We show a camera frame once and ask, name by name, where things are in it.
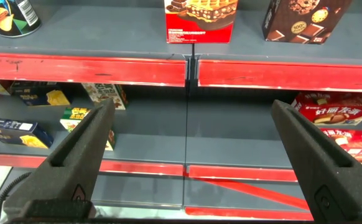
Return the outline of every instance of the cylindrical snack can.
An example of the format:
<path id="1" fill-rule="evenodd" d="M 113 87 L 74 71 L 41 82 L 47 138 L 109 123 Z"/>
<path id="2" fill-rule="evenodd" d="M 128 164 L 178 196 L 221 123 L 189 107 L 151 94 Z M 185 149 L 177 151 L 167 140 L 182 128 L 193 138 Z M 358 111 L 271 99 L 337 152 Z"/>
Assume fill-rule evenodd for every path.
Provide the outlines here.
<path id="1" fill-rule="evenodd" d="M 29 0 L 0 0 L 0 35 L 23 37 L 41 25 Z"/>

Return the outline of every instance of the gray shelf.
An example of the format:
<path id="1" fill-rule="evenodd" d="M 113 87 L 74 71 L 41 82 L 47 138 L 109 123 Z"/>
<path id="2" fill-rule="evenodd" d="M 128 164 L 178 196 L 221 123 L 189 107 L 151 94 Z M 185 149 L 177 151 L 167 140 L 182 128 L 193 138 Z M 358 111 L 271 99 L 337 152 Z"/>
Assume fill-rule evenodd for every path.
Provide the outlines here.
<path id="1" fill-rule="evenodd" d="M 187 103 L 182 100 L 129 99 L 126 111 L 116 111 L 117 142 L 114 151 L 106 151 L 104 159 L 137 162 L 185 162 Z M 72 107 L 93 106 L 87 96 L 75 98 Z M 0 96 L 0 118 L 37 121 L 53 135 L 49 150 L 3 144 L 0 154 L 47 156 L 67 136 L 60 124 L 66 106 L 28 107 L 16 96 Z"/>
<path id="2" fill-rule="evenodd" d="M 225 100 L 188 102 L 186 164 L 291 169 L 271 117 L 271 105 Z M 362 129 L 362 123 L 332 127 Z"/>
<path id="3" fill-rule="evenodd" d="M 303 193 L 298 184 L 278 184 L 275 182 L 265 183 L 257 181 L 244 181 L 241 183 L 304 199 Z M 199 180 L 186 179 L 184 191 L 184 205 L 186 207 L 220 207 L 308 212 L 290 205 L 285 205 L 264 198 L 255 197 L 253 195 L 244 194 L 242 192 L 226 189 L 224 187 L 209 184 Z"/>
<path id="4" fill-rule="evenodd" d="M 269 0 L 240 0 L 230 44 L 195 44 L 203 59 L 362 65 L 362 0 L 348 12 L 323 45 L 266 42 L 261 24 Z"/>
<path id="5" fill-rule="evenodd" d="M 42 27 L 0 37 L 0 52 L 183 59 L 191 44 L 167 44 L 161 0 L 31 0 Z"/>
<path id="6" fill-rule="evenodd" d="M 13 168 L 5 179 L 0 192 L 15 178 L 30 171 L 33 169 Z M 11 192 L 19 186 L 21 184 L 16 185 Z M 182 197 L 182 177 L 101 173 L 96 180 L 91 201 L 95 205 L 106 206 L 181 209 Z"/>

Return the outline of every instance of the store shelf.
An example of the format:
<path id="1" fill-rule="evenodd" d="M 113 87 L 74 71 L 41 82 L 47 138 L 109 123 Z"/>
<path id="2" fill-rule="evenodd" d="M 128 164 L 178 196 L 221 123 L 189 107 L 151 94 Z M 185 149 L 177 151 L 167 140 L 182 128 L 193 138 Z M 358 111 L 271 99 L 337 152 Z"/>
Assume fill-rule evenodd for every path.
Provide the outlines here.
<path id="1" fill-rule="evenodd" d="M 20 175 L 33 169 L 13 168 L 0 192 Z M 181 209 L 183 178 L 100 173 L 91 201 L 95 205 Z M 21 184 L 9 193 L 11 195 Z"/>
<path id="2" fill-rule="evenodd" d="M 0 79 L 185 85 L 192 45 L 166 43 L 163 1 L 31 2 L 42 27 L 0 37 Z"/>
<path id="3" fill-rule="evenodd" d="M 116 146 L 104 153 L 102 171 L 183 175 L 186 102 L 129 99 L 126 111 L 116 111 Z M 93 104 L 78 94 L 72 106 Z M 59 120 L 66 106 L 27 107 L 13 97 L 0 97 L 0 118 L 37 121 L 55 141 L 49 150 L 0 142 L 0 166 L 37 167 L 67 136 Z"/>
<path id="4" fill-rule="evenodd" d="M 184 191 L 190 215 L 232 216 L 242 211 L 239 217 L 312 220 L 298 184 L 186 179 Z"/>
<path id="5" fill-rule="evenodd" d="M 271 117 L 271 105 L 190 101 L 186 156 L 189 177 L 295 182 Z M 362 129 L 362 123 L 336 128 Z"/>
<path id="6" fill-rule="evenodd" d="M 200 86 L 362 91 L 362 0 L 323 45 L 264 41 L 268 5 L 240 1 L 230 44 L 195 44 Z"/>

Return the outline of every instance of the black cable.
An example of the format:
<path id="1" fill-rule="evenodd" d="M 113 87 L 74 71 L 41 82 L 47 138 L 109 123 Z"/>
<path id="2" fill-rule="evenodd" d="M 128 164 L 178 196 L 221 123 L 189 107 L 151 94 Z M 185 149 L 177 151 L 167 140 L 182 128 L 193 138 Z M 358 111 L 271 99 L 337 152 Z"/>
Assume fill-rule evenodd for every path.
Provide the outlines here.
<path id="1" fill-rule="evenodd" d="M 27 172 L 25 174 L 20 175 L 18 178 L 16 178 L 14 181 L 12 181 L 0 194 L 0 216 L 1 216 L 1 208 L 3 202 L 7 198 L 7 194 L 13 189 L 17 184 L 19 184 L 21 181 L 23 181 L 26 177 L 28 177 L 32 172 Z"/>

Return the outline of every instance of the stacked boxes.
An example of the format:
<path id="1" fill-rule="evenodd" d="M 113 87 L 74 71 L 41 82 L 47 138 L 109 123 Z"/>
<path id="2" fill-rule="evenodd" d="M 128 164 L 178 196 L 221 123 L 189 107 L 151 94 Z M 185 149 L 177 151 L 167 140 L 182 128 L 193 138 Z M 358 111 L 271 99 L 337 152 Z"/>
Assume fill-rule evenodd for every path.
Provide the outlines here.
<path id="1" fill-rule="evenodd" d="M 362 93 L 300 93 L 292 106 L 316 125 L 357 125 Z"/>
<path id="2" fill-rule="evenodd" d="M 362 131 L 328 128 L 321 128 L 321 130 L 362 163 Z"/>

